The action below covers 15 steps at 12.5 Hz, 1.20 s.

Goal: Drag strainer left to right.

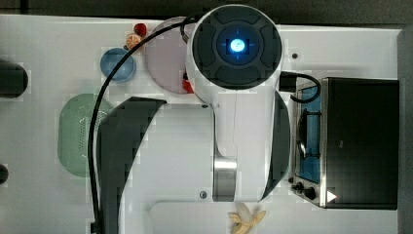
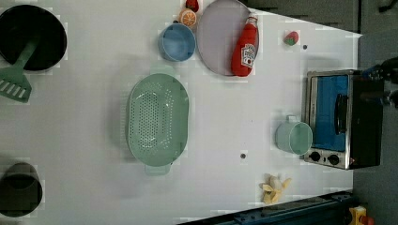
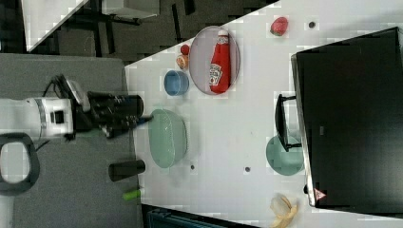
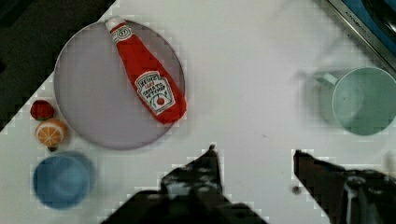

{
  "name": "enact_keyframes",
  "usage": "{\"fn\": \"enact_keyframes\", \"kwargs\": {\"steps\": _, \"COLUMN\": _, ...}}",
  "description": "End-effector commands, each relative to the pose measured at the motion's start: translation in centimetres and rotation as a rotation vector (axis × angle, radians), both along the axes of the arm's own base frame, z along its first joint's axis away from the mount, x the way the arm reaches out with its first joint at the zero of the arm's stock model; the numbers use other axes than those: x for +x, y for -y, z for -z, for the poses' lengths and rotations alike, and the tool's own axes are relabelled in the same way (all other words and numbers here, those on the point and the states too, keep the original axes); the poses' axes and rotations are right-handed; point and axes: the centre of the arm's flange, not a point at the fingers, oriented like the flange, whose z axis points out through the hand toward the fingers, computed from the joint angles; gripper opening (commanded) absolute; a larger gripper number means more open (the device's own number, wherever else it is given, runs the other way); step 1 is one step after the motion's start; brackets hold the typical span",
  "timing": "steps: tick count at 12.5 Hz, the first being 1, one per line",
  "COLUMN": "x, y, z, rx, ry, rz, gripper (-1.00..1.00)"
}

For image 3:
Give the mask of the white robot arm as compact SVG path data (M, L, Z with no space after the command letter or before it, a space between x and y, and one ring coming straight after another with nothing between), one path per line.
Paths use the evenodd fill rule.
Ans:
M84 100L1 100L1 228L53 228L71 223L111 190L108 167L135 158L132 134L113 138L96 123L79 126Z

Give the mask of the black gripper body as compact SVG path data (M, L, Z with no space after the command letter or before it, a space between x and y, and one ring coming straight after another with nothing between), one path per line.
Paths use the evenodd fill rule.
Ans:
M139 95L113 95L89 91L89 111L75 106L74 130L84 133L98 128L108 139L144 123L144 101Z

